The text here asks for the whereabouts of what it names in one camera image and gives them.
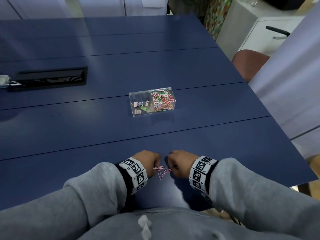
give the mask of gray sweatshirt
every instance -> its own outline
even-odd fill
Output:
[[[257,175],[234,158],[214,169],[210,198],[247,228],[183,208],[118,214],[126,195],[117,167],[100,163],[61,190],[0,211],[0,240],[142,240],[142,215],[152,223],[151,240],[320,239],[320,202]]]

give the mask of person's right hand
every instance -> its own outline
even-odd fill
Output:
[[[174,150],[168,155],[168,164],[176,177],[188,178],[191,167],[198,158],[199,156],[193,153]]]

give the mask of person's left hand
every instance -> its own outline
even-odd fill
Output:
[[[132,156],[141,162],[143,167],[146,169],[146,174],[148,178],[156,174],[156,170],[153,169],[160,165],[160,154],[143,150]]]

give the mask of clear plastic box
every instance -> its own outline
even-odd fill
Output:
[[[174,110],[176,104],[171,87],[129,92],[129,98],[133,116]]]

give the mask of cabinet drawer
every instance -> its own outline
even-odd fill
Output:
[[[271,56],[285,41],[275,40],[273,37],[285,35],[268,30],[266,26],[283,29],[291,33],[302,19],[301,17],[285,21],[258,21],[240,50],[253,50]]]

